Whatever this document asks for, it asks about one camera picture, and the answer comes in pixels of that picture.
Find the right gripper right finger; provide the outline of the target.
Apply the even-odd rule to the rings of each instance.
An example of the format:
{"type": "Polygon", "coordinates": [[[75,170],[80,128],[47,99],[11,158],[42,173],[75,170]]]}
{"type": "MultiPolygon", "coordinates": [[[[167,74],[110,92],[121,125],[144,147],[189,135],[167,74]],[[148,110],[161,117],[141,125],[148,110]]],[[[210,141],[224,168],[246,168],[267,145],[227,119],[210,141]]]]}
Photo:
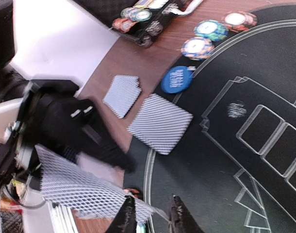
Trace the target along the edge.
{"type": "Polygon", "coordinates": [[[204,233],[179,196],[170,197],[168,217],[170,233],[204,233]]]}

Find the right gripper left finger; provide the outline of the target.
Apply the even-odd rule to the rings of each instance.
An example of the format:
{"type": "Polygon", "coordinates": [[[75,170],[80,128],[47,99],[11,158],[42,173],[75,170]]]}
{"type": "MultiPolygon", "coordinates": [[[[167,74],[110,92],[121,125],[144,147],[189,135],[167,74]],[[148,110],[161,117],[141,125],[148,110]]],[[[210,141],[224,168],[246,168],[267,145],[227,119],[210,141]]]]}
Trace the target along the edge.
{"type": "Polygon", "coordinates": [[[136,228],[135,199],[132,196],[126,196],[106,233],[136,233],[136,228]]]}

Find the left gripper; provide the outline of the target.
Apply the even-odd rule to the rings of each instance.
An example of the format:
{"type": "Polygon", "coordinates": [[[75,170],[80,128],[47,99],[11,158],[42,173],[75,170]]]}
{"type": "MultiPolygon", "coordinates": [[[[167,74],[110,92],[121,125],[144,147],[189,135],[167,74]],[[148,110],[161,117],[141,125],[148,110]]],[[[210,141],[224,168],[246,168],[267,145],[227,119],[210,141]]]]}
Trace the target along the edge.
{"type": "Polygon", "coordinates": [[[136,162],[116,143],[94,102],[77,99],[71,80],[31,80],[27,130],[32,141],[45,146],[70,146],[111,166],[132,173],[136,162]]]}

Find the grey card deck box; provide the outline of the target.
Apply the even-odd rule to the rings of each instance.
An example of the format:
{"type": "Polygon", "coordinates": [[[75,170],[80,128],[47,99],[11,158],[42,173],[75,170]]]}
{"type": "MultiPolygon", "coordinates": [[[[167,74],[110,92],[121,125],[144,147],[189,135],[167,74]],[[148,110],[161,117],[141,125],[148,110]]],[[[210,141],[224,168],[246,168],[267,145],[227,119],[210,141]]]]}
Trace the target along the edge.
{"type": "Polygon", "coordinates": [[[49,149],[41,145],[35,148],[41,162],[40,189],[44,199],[76,210],[80,218],[114,218],[131,196],[49,149]]]}

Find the dealt card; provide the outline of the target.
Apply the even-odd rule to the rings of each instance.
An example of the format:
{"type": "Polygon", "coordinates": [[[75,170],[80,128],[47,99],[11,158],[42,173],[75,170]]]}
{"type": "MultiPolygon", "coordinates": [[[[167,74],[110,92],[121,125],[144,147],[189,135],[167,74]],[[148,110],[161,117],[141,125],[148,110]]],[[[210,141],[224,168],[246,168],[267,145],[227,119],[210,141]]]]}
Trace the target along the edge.
{"type": "Polygon", "coordinates": [[[181,140],[193,115],[165,98],[151,94],[128,131],[159,154],[168,155],[181,140]]]}

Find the blue small blind button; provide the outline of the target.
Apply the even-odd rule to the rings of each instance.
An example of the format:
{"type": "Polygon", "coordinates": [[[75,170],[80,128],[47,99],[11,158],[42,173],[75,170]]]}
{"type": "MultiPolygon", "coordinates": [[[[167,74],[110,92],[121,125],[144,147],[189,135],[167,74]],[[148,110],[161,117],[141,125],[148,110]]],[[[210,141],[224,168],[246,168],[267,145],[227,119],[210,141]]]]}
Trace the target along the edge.
{"type": "Polygon", "coordinates": [[[177,94],[186,90],[193,76],[192,71],[186,66],[176,66],[171,68],[161,81],[161,89],[168,94],[177,94]]]}

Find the green fifty chip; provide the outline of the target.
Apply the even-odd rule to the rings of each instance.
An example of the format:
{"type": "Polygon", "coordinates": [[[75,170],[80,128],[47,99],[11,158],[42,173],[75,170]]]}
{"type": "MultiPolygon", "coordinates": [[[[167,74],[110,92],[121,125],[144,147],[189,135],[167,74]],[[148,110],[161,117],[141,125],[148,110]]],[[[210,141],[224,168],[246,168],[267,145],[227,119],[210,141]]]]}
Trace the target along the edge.
{"type": "Polygon", "coordinates": [[[194,34],[207,38],[213,42],[219,42],[228,36],[228,28],[216,20],[204,20],[194,28],[194,34]]]}

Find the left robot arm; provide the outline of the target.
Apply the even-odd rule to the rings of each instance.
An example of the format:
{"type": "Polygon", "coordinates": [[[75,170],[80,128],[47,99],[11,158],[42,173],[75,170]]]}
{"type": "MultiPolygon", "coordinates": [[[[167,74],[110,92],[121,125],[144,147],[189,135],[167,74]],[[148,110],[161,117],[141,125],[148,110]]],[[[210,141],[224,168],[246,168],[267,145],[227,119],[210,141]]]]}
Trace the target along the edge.
{"type": "Polygon", "coordinates": [[[23,98],[19,125],[26,125],[24,149],[40,144],[62,155],[83,152],[128,173],[135,161],[109,134],[97,107],[90,99],[78,99],[78,86],[70,80],[28,81],[9,67],[15,56],[13,2],[0,0],[0,103],[23,98]]]}

